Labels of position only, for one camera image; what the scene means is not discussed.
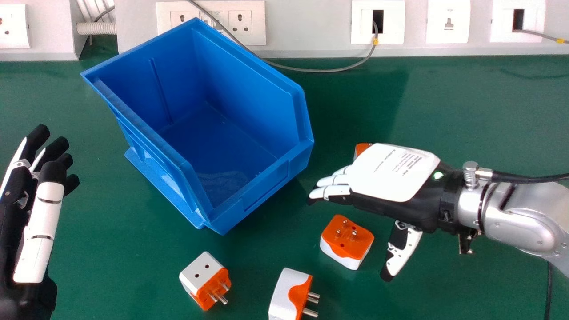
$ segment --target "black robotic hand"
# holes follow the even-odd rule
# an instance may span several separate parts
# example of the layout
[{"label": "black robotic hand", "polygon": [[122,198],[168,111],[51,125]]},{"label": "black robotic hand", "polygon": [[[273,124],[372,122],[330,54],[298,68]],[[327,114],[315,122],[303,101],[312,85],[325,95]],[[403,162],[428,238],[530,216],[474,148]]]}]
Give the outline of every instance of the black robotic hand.
[{"label": "black robotic hand", "polygon": [[36,152],[50,131],[36,127],[18,147],[0,187],[0,319],[50,319],[57,286],[47,276],[63,197],[79,185],[67,139]]},{"label": "black robotic hand", "polygon": [[391,281],[417,248],[423,232],[441,228],[465,238],[473,235],[472,229],[453,218],[463,184],[462,172],[432,153],[361,143],[351,165],[317,182],[308,204],[327,200],[395,219],[381,271],[381,277]]}]

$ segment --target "robotic hand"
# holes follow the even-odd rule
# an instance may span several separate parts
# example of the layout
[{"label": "robotic hand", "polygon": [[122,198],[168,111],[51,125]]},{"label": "robotic hand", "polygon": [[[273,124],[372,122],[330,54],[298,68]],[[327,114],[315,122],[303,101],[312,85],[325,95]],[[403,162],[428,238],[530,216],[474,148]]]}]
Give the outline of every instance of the robotic hand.
[{"label": "robotic hand", "polygon": [[57,286],[47,276],[61,201],[79,185],[59,137],[39,125],[18,147],[0,187],[0,319],[49,319]]},{"label": "robotic hand", "polygon": [[459,253],[485,234],[555,265],[569,277],[569,189],[554,181],[479,168],[462,170],[432,153],[382,143],[356,146],[354,162],[319,180],[308,204],[327,200],[396,219],[381,278],[391,281],[424,232],[457,235]]}]

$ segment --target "white outlet panel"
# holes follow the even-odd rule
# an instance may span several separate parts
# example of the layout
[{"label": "white outlet panel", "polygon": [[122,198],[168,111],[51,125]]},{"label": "white outlet panel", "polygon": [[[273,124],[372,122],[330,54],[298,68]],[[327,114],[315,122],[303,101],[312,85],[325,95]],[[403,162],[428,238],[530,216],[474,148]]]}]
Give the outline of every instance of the white outlet panel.
[{"label": "white outlet panel", "polygon": [[470,0],[429,0],[427,43],[466,43],[470,32]]},{"label": "white outlet panel", "polygon": [[373,41],[373,10],[384,11],[380,44],[403,44],[405,39],[404,0],[352,1],[352,44],[371,44]]},{"label": "white outlet panel", "polygon": [[514,10],[523,9],[523,29],[543,32],[545,0],[494,0],[490,42],[541,42],[543,38],[512,32]]},{"label": "white outlet panel", "polygon": [[29,49],[26,5],[0,5],[0,49]]},{"label": "white outlet panel", "polygon": [[[267,44],[265,1],[196,1],[208,10],[223,26],[246,46]],[[157,2],[158,34],[180,24],[200,18],[225,36],[225,31],[199,9],[187,1]]]}]

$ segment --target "plug prong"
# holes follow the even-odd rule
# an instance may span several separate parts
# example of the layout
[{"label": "plug prong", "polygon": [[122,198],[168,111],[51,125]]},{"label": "plug prong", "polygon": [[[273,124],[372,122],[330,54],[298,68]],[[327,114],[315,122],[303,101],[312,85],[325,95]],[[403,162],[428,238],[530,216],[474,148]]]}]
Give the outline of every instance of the plug prong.
[{"label": "plug prong", "polygon": [[224,305],[226,305],[228,302],[227,299],[222,295],[217,296],[217,299],[219,299],[219,301],[221,301],[221,303],[223,303]]},{"label": "plug prong", "polygon": [[309,315],[312,318],[318,318],[318,312],[310,310],[310,309],[304,308],[302,310],[302,313],[304,313],[305,315]]},{"label": "plug prong", "polygon": [[308,292],[308,296],[309,296],[309,297],[312,297],[312,298],[314,298],[314,299],[320,299],[320,295],[317,294],[317,293],[314,293],[314,292],[310,292],[310,291],[309,291],[309,292]]}]

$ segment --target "green table surface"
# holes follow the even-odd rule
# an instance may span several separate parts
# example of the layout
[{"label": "green table surface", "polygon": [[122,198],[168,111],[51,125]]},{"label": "green table surface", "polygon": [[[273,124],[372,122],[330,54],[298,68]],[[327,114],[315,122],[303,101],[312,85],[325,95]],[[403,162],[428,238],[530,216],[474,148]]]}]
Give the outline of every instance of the green table surface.
[{"label": "green table surface", "polygon": [[[283,267],[314,275],[320,319],[541,319],[546,263],[484,237],[473,256],[424,235],[399,276],[379,271],[393,220],[333,203],[307,206],[321,177],[347,165],[358,142],[434,152],[454,166],[545,175],[569,169],[569,56],[380,58],[345,73],[285,72],[305,90],[315,137],[310,164],[227,235],[197,230],[126,160],[128,145],[79,73],[116,54],[96,37],[80,61],[0,63],[0,163],[39,123],[69,138],[81,186],[66,198],[50,276],[53,319],[266,319]],[[284,60],[337,67],[353,60]],[[358,271],[319,249],[333,215],[376,240]],[[209,251],[229,269],[229,304],[201,309],[179,272]],[[554,274],[551,319],[566,319],[569,280]]]}]

